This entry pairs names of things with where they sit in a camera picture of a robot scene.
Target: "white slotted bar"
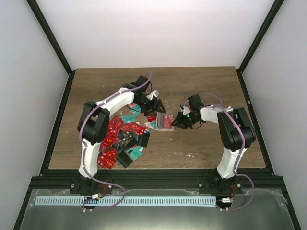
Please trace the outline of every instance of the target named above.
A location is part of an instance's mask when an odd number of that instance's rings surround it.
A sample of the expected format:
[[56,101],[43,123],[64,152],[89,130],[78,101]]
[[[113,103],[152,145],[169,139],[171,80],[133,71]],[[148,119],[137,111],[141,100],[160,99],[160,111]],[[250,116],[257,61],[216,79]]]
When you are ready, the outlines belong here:
[[[84,196],[37,196],[35,205],[80,206]],[[120,200],[118,196],[106,196],[87,206],[109,206]],[[127,196],[119,206],[197,206],[215,207],[214,196]]]

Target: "brown wood surface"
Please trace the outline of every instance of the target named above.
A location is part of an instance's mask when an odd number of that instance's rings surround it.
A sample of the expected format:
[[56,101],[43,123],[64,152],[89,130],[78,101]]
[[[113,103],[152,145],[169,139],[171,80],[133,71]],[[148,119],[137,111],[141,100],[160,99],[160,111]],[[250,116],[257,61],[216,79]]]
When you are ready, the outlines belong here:
[[[86,100],[100,101],[116,92],[126,82],[134,82],[148,70],[153,73],[153,89],[160,92],[168,115],[174,117],[179,105],[191,95],[210,92],[223,100],[223,106],[243,106],[248,111],[234,67],[187,68],[118,68],[77,69],[67,101],[59,134],[51,158],[51,169],[77,169],[81,161],[81,144],[77,124]],[[204,104],[218,103],[210,96],[201,96]],[[125,107],[117,115],[130,115]],[[137,116],[144,125],[146,118]],[[197,130],[177,129],[161,132],[150,129],[150,139],[133,168],[215,168],[223,145],[217,124],[207,122]],[[239,167],[265,167],[258,142],[244,154]]]

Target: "black metal frame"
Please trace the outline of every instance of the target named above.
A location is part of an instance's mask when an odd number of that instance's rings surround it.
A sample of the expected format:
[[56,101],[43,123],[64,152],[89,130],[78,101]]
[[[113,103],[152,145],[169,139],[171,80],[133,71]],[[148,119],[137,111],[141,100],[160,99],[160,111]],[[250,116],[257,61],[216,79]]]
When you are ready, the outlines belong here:
[[[280,9],[284,0],[275,0],[261,28],[259,29],[250,49],[248,50],[241,66],[237,69],[237,75],[242,87],[242,91],[248,105],[248,110],[257,134],[260,149],[265,161],[265,168],[238,169],[238,173],[244,173],[251,177],[256,188],[280,188],[283,196],[288,200],[288,210],[292,218],[295,229],[300,229],[295,211],[293,209],[290,197],[285,187],[283,178],[275,176],[273,167],[265,147],[263,137],[257,122],[253,106],[250,102],[248,91],[246,89],[242,73],[251,60],[258,45],[272,23],[275,15]],[[75,179],[78,170],[51,170],[49,169],[50,158],[54,149],[59,127],[65,110],[66,102],[71,90],[75,71],[72,71],[59,44],[57,43],[46,19],[44,18],[36,0],[27,0],[30,8],[44,30],[47,38],[57,53],[61,63],[68,74],[68,80],[64,95],[59,107],[57,118],[51,133],[49,144],[45,153],[45,158],[40,170],[40,176],[33,177],[25,199],[19,213],[14,229],[19,229],[24,217],[31,191],[33,189],[70,189],[71,183]],[[199,189],[200,193],[209,193],[212,196],[222,196],[223,193],[216,193],[210,189],[199,188],[197,180],[206,182],[207,176],[216,174],[216,169],[162,169],[162,170],[98,170],[96,177],[100,180],[112,181],[120,184],[127,189]],[[251,188],[249,181],[245,178],[238,178],[242,188]]]

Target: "robotic arm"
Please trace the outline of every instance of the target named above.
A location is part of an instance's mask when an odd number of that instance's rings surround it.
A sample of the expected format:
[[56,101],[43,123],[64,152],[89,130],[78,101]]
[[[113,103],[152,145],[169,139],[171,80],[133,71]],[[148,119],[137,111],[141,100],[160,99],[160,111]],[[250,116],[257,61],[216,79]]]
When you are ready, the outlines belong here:
[[[110,117],[122,107],[135,102],[141,108],[141,113],[148,116],[154,112],[165,113],[166,110],[163,106],[161,99],[157,99],[159,92],[157,90],[152,91],[150,94],[145,94],[150,81],[146,83],[148,79],[144,76],[140,76],[136,82],[127,83],[123,85],[115,94],[99,102],[87,101],[84,104],[84,109],[78,123],[78,131],[89,115],[89,113],[97,107],[97,105],[105,102],[100,108],[98,108],[86,122],[82,132],[82,160],[79,167],[79,172],[82,176],[89,178],[88,174],[84,171],[84,166],[91,176],[97,173],[97,158],[99,154],[100,143],[104,140],[108,133],[108,124]],[[143,87],[129,91],[138,86],[145,84]]]
[[226,111],[232,116],[245,138],[245,147],[239,155],[242,147],[242,138],[234,127],[233,123],[220,108],[212,105],[204,106],[200,96],[194,95],[188,98],[190,109],[184,105],[180,106],[180,112],[173,121],[172,125],[178,128],[192,128],[193,124],[199,122],[200,125],[207,121],[219,124],[222,143],[225,146],[221,163],[217,171],[222,179],[228,179],[235,175],[239,162],[251,143],[256,140],[256,133],[251,125],[248,115],[244,108],[227,108]]

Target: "white backdrop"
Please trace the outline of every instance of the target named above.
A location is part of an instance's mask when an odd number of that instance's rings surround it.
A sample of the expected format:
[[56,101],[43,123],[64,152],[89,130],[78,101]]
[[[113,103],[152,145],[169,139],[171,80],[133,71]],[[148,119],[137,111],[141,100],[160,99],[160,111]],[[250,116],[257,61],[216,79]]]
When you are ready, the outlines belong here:
[[0,229],[11,230],[38,176],[67,73],[27,2],[0,4]]
[[236,66],[273,0],[38,0],[75,68]]
[[277,175],[307,229],[307,2],[285,1],[244,71]]

